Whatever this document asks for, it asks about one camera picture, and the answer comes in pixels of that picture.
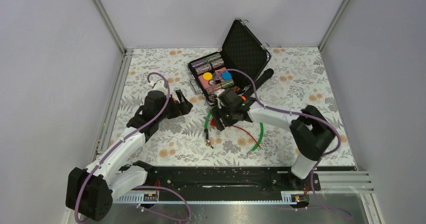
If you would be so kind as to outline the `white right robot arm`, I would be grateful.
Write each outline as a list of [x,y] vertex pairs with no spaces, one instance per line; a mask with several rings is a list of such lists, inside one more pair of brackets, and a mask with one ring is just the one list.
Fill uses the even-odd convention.
[[217,103],[212,116],[219,131],[237,122],[250,122],[278,127],[292,134],[299,154],[291,167],[288,183],[296,190],[307,185],[307,176],[337,136],[337,131],[312,105],[300,112],[290,112],[262,104],[253,97],[237,95],[231,89],[219,90]]

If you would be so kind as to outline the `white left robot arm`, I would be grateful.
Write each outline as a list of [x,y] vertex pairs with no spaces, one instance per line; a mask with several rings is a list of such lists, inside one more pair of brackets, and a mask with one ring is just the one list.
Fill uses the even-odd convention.
[[174,119],[190,113],[193,105],[177,90],[174,99],[167,90],[152,90],[145,97],[127,127],[112,146],[85,168],[75,167],[68,175],[65,205],[94,221],[102,220],[113,202],[141,186],[150,189],[156,176],[140,166],[119,169],[138,148],[159,129],[164,119]]

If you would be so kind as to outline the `red cable lock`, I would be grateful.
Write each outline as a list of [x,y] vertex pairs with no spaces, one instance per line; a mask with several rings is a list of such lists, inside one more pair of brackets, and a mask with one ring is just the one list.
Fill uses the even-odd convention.
[[[216,124],[216,122],[215,122],[215,120],[214,120],[214,119],[210,120],[208,124],[209,124],[210,126],[213,126],[213,127],[216,127],[216,126],[217,126],[217,124]],[[252,150],[251,150],[251,151],[255,151],[258,147],[260,147],[260,143],[259,143],[259,140],[260,140],[260,139],[256,140],[250,132],[248,132],[247,130],[245,130],[245,129],[241,128],[241,127],[238,127],[238,126],[232,126],[232,127],[233,127],[233,128],[236,128],[236,129],[238,129],[238,130],[243,131],[243,132],[244,132],[247,136],[249,136],[249,137],[250,137],[250,140],[252,140],[252,141],[254,142],[254,146],[253,146],[253,148],[252,148]]]

